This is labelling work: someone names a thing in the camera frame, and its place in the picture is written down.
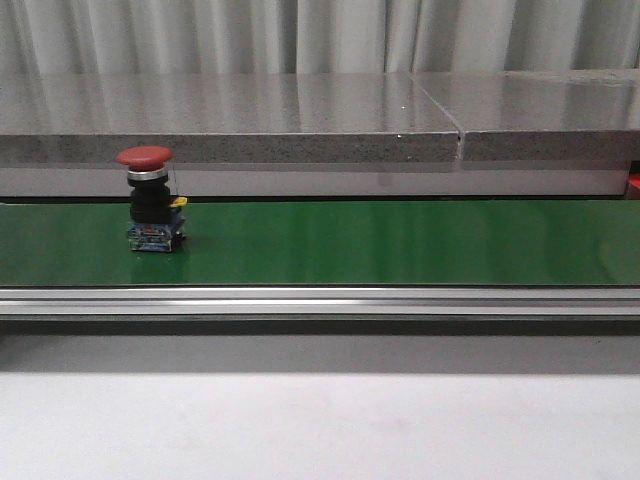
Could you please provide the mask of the grey granite slab left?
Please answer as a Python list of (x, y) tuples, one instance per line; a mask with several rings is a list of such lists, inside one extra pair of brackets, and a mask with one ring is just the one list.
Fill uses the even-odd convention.
[(450, 163), (458, 131), (403, 74), (10, 74), (5, 165), (113, 164), (161, 145), (182, 163)]

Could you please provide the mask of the grey granite slab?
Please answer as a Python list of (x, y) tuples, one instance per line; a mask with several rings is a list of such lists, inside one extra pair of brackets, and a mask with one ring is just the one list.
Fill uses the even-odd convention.
[(420, 73), (412, 77), (460, 131), (467, 164), (639, 158), (639, 72)]
[(450, 163), (458, 131), (403, 74), (10, 74), (5, 165), (113, 164), (161, 145), (182, 163)]

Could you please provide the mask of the grey granite slab right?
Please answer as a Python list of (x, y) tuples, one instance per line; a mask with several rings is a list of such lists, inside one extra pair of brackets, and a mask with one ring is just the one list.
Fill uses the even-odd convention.
[(412, 77), (460, 131), (467, 164), (639, 158), (639, 72), (420, 73)]

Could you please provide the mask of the green conveyor belt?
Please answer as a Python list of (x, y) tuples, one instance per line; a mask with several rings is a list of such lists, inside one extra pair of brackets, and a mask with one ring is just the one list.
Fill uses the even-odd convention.
[(141, 253), (125, 204), (6, 204), (5, 286), (635, 285), (622, 200), (194, 203), (185, 243)]

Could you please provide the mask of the red plastic tray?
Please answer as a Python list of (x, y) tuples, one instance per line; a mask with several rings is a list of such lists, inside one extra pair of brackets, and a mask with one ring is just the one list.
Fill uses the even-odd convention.
[(627, 179), (626, 190), (624, 193), (626, 200), (640, 199), (640, 173), (631, 173)]

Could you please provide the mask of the grey pleated curtain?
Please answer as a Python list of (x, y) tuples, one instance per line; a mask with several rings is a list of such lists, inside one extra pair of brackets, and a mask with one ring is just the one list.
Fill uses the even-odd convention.
[(5, 73), (635, 68), (635, 1), (5, 1)]

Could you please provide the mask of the aluminium conveyor frame rail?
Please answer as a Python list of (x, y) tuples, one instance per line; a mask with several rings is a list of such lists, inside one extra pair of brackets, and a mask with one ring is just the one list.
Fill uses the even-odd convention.
[(636, 287), (4, 288), (1, 317), (639, 317)]

